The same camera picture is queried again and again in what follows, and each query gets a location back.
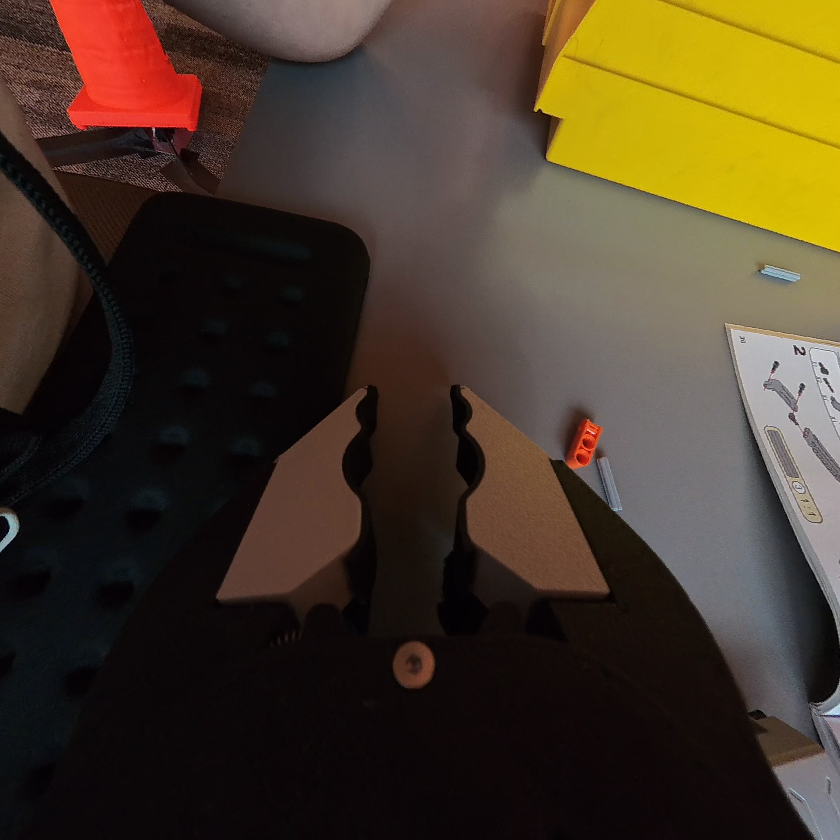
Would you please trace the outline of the light grey shirt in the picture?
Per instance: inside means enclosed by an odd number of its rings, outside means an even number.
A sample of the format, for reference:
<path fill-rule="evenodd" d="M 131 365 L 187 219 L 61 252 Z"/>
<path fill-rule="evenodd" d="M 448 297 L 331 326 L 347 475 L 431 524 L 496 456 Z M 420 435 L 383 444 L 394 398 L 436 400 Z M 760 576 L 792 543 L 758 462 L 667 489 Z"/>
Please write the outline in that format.
<path fill-rule="evenodd" d="M 78 263 L 1 175 L 1 406 L 21 414 L 91 298 Z"/>

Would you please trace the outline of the small orange toy beam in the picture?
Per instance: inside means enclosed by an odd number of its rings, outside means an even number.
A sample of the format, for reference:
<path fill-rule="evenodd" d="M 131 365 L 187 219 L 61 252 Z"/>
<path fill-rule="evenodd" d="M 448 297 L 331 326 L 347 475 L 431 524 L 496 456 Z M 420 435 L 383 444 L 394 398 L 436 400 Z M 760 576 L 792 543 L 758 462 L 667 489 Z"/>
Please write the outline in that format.
<path fill-rule="evenodd" d="M 588 418 L 581 420 L 565 455 L 565 464 L 570 469 L 588 466 L 595 456 L 603 429 Z"/>

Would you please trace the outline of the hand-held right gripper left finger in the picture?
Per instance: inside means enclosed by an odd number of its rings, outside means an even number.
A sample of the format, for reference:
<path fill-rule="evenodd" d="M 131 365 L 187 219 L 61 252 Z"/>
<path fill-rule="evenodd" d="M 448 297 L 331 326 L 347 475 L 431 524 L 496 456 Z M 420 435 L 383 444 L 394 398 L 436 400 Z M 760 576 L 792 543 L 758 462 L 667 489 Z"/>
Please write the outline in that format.
<path fill-rule="evenodd" d="M 368 611 L 375 538 L 361 486 L 378 391 L 360 388 L 277 460 L 217 592 L 223 604 Z"/>

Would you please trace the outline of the person's left forearm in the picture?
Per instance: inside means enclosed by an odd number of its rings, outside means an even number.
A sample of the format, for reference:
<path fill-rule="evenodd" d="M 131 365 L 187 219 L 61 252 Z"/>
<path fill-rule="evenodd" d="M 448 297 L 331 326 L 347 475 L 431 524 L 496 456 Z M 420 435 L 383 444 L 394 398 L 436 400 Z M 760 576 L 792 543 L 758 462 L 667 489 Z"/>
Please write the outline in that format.
<path fill-rule="evenodd" d="M 266 56 L 318 63 L 349 54 L 390 1 L 170 1 L 219 35 Z"/>

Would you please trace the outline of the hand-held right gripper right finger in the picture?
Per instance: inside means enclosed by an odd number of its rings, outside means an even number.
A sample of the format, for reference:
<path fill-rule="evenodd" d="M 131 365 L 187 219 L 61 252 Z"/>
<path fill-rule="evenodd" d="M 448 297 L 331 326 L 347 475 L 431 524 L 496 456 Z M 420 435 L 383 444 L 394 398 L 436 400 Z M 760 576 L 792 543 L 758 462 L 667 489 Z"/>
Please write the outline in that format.
<path fill-rule="evenodd" d="M 458 501 L 446 597 L 480 606 L 610 592 L 547 452 L 463 385 L 450 389 Z"/>

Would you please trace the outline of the orange traffic cone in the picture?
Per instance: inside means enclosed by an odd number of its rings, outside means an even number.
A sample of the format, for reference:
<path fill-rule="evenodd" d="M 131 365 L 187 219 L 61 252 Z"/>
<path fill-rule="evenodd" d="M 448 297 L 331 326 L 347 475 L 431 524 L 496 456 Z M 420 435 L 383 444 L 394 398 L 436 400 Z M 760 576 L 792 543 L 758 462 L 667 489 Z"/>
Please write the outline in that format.
<path fill-rule="evenodd" d="M 82 88 L 67 110 L 80 130 L 196 131 L 203 88 L 175 71 L 141 1 L 52 1 Z"/>

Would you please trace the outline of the building instruction booklet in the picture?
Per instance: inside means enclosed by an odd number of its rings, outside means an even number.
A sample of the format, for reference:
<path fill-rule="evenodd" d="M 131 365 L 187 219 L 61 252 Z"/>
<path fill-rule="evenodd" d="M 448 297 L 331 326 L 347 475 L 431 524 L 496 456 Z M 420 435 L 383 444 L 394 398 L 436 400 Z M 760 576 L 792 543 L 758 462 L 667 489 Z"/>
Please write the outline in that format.
<path fill-rule="evenodd" d="M 838 343 L 732 323 L 724 329 L 755 441 L 837 625 Z"/>

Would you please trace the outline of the grey toy panel assembly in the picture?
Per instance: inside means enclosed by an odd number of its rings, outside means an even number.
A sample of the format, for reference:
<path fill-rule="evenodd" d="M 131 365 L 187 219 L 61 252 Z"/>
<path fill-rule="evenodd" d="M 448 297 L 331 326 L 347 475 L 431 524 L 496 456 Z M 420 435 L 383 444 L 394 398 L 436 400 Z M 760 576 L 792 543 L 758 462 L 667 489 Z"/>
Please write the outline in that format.
<path fill-rule="evenodd" d="M 751 710 L 749 717 L 765 758 L 812 836 L 838 839 L 838 719 L 827 719 L 819 742 L 761 710 Z"/>

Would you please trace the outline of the yellow plastic bin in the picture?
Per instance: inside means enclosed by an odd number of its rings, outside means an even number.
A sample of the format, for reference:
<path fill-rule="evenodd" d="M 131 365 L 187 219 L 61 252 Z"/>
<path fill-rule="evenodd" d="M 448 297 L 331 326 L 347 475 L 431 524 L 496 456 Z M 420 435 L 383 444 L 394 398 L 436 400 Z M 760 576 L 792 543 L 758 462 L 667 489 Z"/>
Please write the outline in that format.
<path fill-rule="evenodd" d="M 838 251 L 839 3 L 552 1 L 546 158 Z"/>

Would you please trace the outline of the black tripod legs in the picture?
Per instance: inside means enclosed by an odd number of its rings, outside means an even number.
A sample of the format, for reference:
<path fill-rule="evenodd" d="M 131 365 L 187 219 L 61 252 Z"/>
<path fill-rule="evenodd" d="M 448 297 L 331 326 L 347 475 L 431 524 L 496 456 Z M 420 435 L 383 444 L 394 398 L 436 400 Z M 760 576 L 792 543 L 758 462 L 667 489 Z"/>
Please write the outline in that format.
<path fill-rule="evenodd" d="M 97 128 L 37 140 L 53 167 L 138 155 L 165 158 L 161 176 L 185 193 L 214 196 L 219 179 L 189 149 L 188 129 Z"/>

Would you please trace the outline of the black studded foam mat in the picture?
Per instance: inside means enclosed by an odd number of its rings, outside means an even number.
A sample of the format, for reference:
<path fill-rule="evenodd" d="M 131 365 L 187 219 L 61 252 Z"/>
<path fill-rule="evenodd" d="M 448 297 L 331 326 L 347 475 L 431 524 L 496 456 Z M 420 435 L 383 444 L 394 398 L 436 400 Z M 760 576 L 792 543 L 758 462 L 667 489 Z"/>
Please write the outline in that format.
<path fill-rule="evenodd" d="M 36 814 L 154 578 L 342 402 L 370 258 L 337 224 L 167 193 L 110 269 L 131 398 L 86 461 L 15 508 L 2 553 L 2 838 Z"/>

